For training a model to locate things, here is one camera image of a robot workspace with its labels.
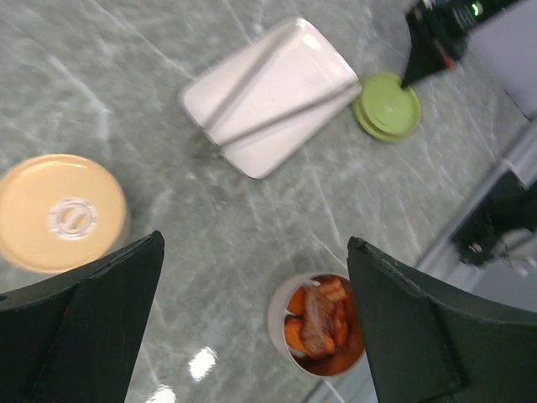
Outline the bacon slice piece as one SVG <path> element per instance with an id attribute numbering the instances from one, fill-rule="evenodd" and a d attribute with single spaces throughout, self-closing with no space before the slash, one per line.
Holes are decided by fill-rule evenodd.
<path id="1" fill-rule="evenodd" d="M 318 286 L 319 291 L 331 302 L 340 303 L 346 300 L 347 293 L 343 283 L 337 276 L 332 276 L 328 280 L 323 280 Z"/>

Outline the orange chicken wing piece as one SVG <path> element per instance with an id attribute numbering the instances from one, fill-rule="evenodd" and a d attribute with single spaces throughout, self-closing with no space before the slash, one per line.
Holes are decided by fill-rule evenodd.
<path id="1" fill-rule="evenodd" d="M 291 296 L 287 305 L 287 311 L 292 315 L 301 317 L 305 313 L 305 288 L 300 286 Z"/>

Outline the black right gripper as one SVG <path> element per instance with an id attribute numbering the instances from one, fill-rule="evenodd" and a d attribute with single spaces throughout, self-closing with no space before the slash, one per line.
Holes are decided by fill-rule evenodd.
<path id="1" fill-rule="evenodd" d="M 418 1 L 405 15 L 410 52 L 401 87 L 454 68 L 481 17 L 480 1 Z"/>

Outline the large orange fish piece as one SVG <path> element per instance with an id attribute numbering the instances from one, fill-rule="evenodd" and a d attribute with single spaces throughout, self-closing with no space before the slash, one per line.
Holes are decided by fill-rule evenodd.
<path id="1" fill-rule="evenodd" d="M 284 338 L 290 350 L 306 355 L 308 353 L 301 339 L 303 321 L 298 317 L 286 317 L 284 321 Z"/>

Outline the white rectangular plate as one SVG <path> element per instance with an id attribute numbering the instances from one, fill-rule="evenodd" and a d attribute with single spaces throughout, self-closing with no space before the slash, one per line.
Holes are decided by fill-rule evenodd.
<path id="1" fill-rule="evenodd" d="M 260 180 L 361 90 L 356 72 L 328 39 L 293 17 L 198 76 L 180 102 L 227 161 Z"/>

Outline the brown meat patty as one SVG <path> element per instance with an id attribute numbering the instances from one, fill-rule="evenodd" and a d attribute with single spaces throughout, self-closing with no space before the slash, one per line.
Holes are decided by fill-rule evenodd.
<path id="1" fill-rule="evenodd" d="M 330 301 L 318 286 L 305 287 L 304 323 L 300 336 L 308 354 L 313 357 L 325 355 L 328 322 L 335 303 Z"/>

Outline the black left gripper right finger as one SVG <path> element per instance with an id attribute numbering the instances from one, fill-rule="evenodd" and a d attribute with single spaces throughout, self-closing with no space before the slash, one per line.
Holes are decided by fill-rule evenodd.
<path id="1" fill-rule="evenodd" d="M 534 402 L 536 315 L 456 288 L 362 238 L 347 268 L 380 402 Z"/>

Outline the steel bowl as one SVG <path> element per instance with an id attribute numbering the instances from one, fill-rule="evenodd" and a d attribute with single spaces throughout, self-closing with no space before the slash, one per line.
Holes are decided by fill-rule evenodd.
<path id="1" fill-rule="evenodd" d="M 286 317 L 297 317 L 287 311 L 291 296 L 300 287 L 319 286 L 323 280 L 337 276 L 343 283 L 347 298 L 335 303 L 328 322 L 325 355 L 313 357 L 298 354 L 289 349 L 284 338 L 284 321 Z M 296 275 L 285 281 L 274 293 L 268 308 L 268 333 L 276 349 L 300 368 L 315 377 L 336 377 L 350 371 L 365 356 L 365 344 L 362 329 L 357 317 L 351 282 L 346 276 L 335 273 L 312 273 Z"/>

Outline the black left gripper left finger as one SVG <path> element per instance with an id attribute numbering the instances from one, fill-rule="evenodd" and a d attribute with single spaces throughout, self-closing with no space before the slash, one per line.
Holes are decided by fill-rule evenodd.
<path id="1" fill-rule="evenodd" d="M 123 402 L 164 262 L 148 236 L 1 295 L 3 402 Z"/>

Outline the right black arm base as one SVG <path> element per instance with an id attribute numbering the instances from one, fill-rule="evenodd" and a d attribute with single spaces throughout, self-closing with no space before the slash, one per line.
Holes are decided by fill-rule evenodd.
<path id="1" fill-rule="evenodd" d="M 527 186 L 512 172 L 504 173 L 452 238 L 461 261 L 481 266 L 508 254 L 508 233 L 536 233 L 536 184 Z"/>

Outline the green round lid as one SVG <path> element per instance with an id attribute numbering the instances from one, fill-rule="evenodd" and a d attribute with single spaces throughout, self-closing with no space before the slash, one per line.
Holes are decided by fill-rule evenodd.
<path id="1" fill-rule="evenodd" d="M 399 142 L 420 125 L 422 116 L 418 96 L 411 87 L 391 73 L 368 76 L 352 104 L 357 121 L 372 137 L 384 142 Z"/>

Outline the metal food tongs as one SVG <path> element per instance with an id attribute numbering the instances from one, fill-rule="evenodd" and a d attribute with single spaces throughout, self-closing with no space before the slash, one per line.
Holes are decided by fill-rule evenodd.
<path id="1" fill-rule="evenodd" d="M 199 83 L 208 93 L 197 122 L 220 147 L 352 96 L 359 87 L 355 71 L 302 18 L 277 25 Z"/>

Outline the beige round lid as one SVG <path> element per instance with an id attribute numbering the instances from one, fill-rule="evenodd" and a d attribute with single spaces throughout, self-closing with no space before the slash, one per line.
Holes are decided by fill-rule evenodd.
<path id="1" fill-rule="evenodd" d="M 25 270 L 59 274 L 120 249 L 130 212 L 104 167 L 73 154 L 47 154 L 1 178 L 1 254 Z"/>

